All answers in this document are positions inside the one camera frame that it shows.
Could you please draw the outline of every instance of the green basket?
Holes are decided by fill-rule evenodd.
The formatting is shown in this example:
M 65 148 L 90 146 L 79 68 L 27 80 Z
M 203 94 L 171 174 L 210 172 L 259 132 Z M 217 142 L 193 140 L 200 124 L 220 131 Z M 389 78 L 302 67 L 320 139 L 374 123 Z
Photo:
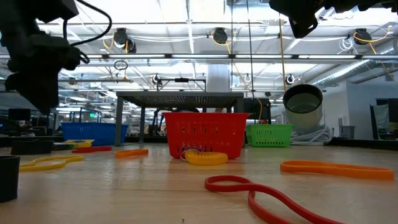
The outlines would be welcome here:
M 290 124 L 252 124 L 246 127 L 246 136 L 250 146 L 288 147 L 292 130 Z

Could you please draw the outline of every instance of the blue bin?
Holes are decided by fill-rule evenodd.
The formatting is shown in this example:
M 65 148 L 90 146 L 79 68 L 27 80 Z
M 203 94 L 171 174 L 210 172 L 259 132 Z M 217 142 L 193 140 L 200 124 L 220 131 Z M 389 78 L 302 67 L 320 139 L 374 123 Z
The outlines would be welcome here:
M 114 145 L 115 124 L 107 123 L 61 123 L 65 140 L 94 139 L 93 146 Z M 123 124 L 121 143 L 124 143 L 128 125 Z

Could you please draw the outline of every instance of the table surface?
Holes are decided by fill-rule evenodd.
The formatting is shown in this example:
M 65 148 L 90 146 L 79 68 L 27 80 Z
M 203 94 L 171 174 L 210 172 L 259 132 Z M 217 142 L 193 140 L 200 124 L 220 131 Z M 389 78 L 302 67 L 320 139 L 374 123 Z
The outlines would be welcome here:
M 172 159 L 166 144 L 133 144 L 149 155 L 115 159 L 114 152 L 85 154 L 57 170 L 19 176 L 19 197 L 0 203 L 1 223 L 263 223 L 249 209 L 247 192 L 213 193 L 212 175 L 240 175 L 271 186 L 300 205 L 343 223 L 396 223 L 397 181 L 281 173 L 284 160 L 310 159 L 379 166 L 398 171 L 398 152 L 347 147 L 252 148 L 220 166 L 194 166 Z M 8 155 L 9 149 L 0 149 Z M 69 155 L 70 151 L 53 152 Z M 22 162 L 41 156 L 22 156 Z M 308 223 L 278 200 L 257 202 L 292 223 Z
M 119 91 L 117 96 L 148 108 L 228 108 L 234 106 L 243 93 Z

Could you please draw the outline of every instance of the black container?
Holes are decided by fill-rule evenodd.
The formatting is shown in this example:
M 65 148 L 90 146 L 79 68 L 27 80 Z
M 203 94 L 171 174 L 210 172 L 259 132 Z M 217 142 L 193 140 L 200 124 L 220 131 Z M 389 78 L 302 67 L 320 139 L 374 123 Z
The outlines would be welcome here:
M 0 203 L 18 197 L 19 156 L 0 156 Z
M 13 141 L 11 155 L 50 154 L 54 141 Z

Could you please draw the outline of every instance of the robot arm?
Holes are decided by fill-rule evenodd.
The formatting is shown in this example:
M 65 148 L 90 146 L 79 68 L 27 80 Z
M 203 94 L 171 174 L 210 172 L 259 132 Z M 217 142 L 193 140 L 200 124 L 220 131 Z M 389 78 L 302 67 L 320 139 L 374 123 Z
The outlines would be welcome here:
M 8 49 L 11 59 L 7 66 L 14 72 L 6 80 L 6 90 L 17 90 L 43 114 L 58 106 L 59 71 L 76 69 L 80 60 L 90 62 L 75 46 L 99 39 L 112 26 L 107 13 L 83 0 L 77 1 L 108 17 L 109 26 L 101 35 L 71 45 L 66 38 L 42 32 L 36 19 L 45 23 L 58 18 L 67 21 L 78 15 L 74 0 L 3 0 L 0 7 L 0 43 Z
M 392 8 L 392 12 L 397 12 L 398 0 L 269 0 L 273 10 L 289 17 L 295 38 L 303 38 L 317 28 L 315 13 L 322 7 L 334 7 L 337 13 L 341 13 L 355 6 L 358 6 L 360 11 L 366 11 L 378 3 L 385 8 Z

